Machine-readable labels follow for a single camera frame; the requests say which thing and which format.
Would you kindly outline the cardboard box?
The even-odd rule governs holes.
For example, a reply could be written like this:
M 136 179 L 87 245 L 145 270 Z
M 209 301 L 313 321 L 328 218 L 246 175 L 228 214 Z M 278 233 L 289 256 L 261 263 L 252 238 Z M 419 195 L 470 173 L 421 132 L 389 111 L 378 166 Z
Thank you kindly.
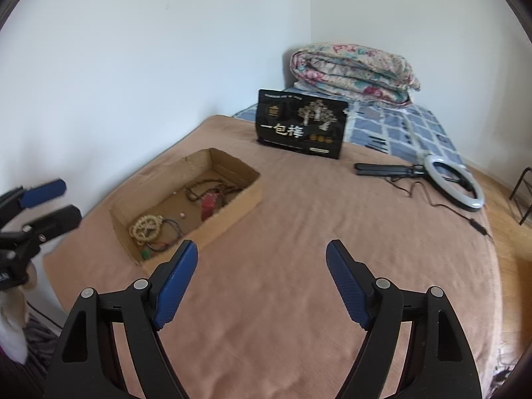
M 201 200 L 218 193 L 201 220 Z M 261 202 L 261 174 L 223 150 L 208 148 L 165 164 L 125 190 L 110 209 L 114 231 L 146 273 L 170 260 L 180 243 L 205 248 Z M 180 218 L 180 212 L 186 214 Z

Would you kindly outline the red item in box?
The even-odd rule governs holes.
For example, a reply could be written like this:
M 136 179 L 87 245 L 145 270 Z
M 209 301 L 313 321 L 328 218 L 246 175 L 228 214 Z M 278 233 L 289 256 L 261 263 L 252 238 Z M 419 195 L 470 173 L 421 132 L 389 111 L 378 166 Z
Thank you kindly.
M 201 200 L 201 220 L 206 221 L 214 215 L 214 210 L 217 209 L 218 193 L 207 193 Z

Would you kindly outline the floral folded quilt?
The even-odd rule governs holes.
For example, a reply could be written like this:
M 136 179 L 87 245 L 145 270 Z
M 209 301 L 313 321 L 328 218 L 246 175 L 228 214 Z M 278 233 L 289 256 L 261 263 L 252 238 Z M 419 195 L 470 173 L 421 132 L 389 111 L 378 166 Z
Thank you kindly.
M 292 54 L 290 71 L 299 89 L 392 107 L 410 105 L 421 90 L 404 57 L 359 44 L 309 44 Z

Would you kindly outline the blue checkered bedsheet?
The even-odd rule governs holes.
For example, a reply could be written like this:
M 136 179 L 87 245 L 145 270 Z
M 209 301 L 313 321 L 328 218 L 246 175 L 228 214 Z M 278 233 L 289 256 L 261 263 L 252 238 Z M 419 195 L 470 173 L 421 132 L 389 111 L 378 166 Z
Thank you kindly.
M 343 141 L 388 154 L 410 163 L 420 163 L 430 154 L 465 167 L 442 124 L 427 108 L 411 104 L 403 108 L 375 101 L 346 99 Z

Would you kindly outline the black metal rack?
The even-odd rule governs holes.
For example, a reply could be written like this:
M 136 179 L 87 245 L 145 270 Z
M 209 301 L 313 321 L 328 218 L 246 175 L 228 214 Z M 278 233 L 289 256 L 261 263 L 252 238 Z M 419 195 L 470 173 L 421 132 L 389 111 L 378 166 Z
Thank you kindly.
M 530 217 L 531 205 L 531 167 L 521 172 L 517 183 L 512 189 L 509 200 L 515 203 L 518 211 L 518 225 L 523 225 Z

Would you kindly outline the black snack bag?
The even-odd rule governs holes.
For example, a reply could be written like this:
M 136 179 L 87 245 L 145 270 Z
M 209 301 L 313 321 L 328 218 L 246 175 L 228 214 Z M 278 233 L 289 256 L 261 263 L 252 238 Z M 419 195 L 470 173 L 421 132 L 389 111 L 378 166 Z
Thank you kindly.
M 346 101 L 261 89 L 255 113 L 258 142 L 337 160 L 348 113 Z

